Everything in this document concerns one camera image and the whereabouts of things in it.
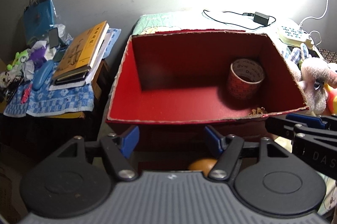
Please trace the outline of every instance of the screw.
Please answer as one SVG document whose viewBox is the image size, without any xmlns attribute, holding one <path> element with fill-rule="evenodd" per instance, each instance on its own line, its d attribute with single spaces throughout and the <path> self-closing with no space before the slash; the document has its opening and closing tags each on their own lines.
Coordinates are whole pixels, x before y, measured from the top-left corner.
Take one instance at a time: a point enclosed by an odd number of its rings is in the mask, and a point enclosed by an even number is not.
<svg viewBox="0 0 337 224">
<path fill-rule="evenodd" d="M 223 179 L 227 176 L 227 173 L 224 170 L 213 170 L 210 173 L 210 177 L 214 179 Z"/>
<path fill-rule="evenodd" d="M 118 172 L 118 176 L 125 179 L 131 179 L 136 176 L 136 173 L 133 170 L 121 170 Z"/>
</svg>

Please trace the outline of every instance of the white cable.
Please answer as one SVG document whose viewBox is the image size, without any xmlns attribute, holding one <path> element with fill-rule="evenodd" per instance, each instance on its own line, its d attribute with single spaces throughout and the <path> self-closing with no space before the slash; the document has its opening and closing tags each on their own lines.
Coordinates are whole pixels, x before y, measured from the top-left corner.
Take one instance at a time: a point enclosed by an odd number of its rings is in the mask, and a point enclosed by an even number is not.
<svg viewBox="0 0 337 224">
<path fill-rule="evenodd" d="M 300 22 L 300 28 L 299 28 L 299 30 L 302 30 L 303 22 L 304 22 L 305 20 L 307 20 L 307 19 L 320 20 L 321 18 L 323 18 L 323 17 L 325 16 L 327 10 L 328 10 L 328 2 L 329 2 L 329 0 L 326 0 L 326 7 L 325 7 L 325 11 L 324 11 L 324 13 L 323 13 L 322 16 L 320 16 L 320 17 L 307 16 L 306 18 L 302 19 L 302 21 Z"/>
<path fill-rule="evenodd" d="M 317 44 L 315 44 L 315 46 L 317 47 L 317 45 L 321 44 L 321 42 L 322 42 L 321 34 L 320 34 L 320 32 L 318 32 L 318 31 L 316 31 L 316 30 L 312 30 L 312 31 L 309 33 L 309 37 L 311 37 L 311 33 L 312 33 L 312 32 L 316 32 L 316 33 L 318 33 L 318 35 L 320 35 L 320 42 L 317 43 Z"/>
</svg>

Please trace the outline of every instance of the green plush toy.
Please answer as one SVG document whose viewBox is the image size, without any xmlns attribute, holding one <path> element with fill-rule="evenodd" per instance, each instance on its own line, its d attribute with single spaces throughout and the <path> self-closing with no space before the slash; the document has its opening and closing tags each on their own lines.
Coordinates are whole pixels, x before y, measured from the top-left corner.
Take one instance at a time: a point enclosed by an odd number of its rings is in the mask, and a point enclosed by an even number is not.
<svg viewBox="0 0 337 224">
<path fill-rule="evenodd" d="M 12 64 L 7 65 L 7 70 L 10 71 L 13 69 L 14 65 L 19 65 L 27 61 L 29 59 L 29 52 L 30 52 L 30 49 L 26 49 L 22 51 L 21 53 L 16 52 L 15 59 L 13 60 Z"/>
</svg>

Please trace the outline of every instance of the red box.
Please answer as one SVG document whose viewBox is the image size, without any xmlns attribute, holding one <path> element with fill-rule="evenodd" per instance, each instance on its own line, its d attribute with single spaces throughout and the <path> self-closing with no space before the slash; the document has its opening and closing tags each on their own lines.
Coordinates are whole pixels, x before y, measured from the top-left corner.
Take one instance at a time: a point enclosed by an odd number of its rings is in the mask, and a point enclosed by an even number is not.
<svg viewBox="0 0 337 224">
<path fill-rule="evenodd" d="M 230 64 L 259 62 L 266 78 L 249 101 L 226 90 Z M 268 114 L 248 116 L 264 107 Z M 303 91 L 266 34 L 223 30 L 131 36 L 112 91 L 107 122 L 117 132 L 140 125 L 140 150 L 186 149 L 212 124 L 246 139 L 266 134 L 264 119 L 306 109 Z"/>
</svg>

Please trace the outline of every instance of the brown patterned fabric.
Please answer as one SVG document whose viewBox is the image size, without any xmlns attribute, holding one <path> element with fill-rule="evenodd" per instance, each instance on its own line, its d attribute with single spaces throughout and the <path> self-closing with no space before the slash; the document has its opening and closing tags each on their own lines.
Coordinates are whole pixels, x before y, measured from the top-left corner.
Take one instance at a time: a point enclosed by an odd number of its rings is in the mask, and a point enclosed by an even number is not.
<svg viewBox="0 0 337 224">
<path fill-rule="evenodd" d="M 323 58 L 328 62 L 337 63 L 337 53 L 333 51 L 329 51 L 323 48 L 318 48 L 318 51 L 321 53 Z"/>
</svg>

